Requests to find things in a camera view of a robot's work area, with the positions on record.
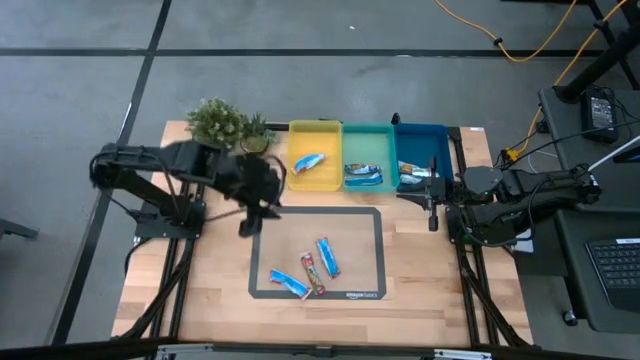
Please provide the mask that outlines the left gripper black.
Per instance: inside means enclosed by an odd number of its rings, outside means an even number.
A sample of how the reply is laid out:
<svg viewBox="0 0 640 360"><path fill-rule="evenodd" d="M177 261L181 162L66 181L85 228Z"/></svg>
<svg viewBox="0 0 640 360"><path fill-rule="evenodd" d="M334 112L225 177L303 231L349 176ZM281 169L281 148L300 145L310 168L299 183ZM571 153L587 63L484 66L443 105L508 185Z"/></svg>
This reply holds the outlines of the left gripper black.
<svg viewBox="0 0 640 360"><path fill-rule="evenodd" d="M245 154L234 156L233 160L236 178L229 186L227 197L248 208L238 233L241 237L251 237L261 232L263 219L281 218L269 206L281 205L283 181L265 158Z"/></svg>

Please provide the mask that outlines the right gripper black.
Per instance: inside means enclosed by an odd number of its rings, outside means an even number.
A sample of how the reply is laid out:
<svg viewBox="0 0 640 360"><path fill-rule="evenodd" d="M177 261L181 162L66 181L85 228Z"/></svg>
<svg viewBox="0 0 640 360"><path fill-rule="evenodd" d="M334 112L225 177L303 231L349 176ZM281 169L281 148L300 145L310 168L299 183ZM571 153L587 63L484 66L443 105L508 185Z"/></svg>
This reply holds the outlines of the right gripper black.
<svg viewBox="0 0 640 360"><path fill-rule="evenodd" d="M451 190L453 182L447 180L445 177L441 177L437 172L437 158L433 157L429 163L429 174L426 185L426 195L423 194L411 194L411 193L398 193L399 199L407 200L415 203L419 206L425 205L425 198L428 210L428 229L431 232L436 232L439 229L439 218L437 212L437 206L445 204L448 201L447 192ZM419 192L425 189L425 183L420 182L413 184L409 191Z"/></svg>

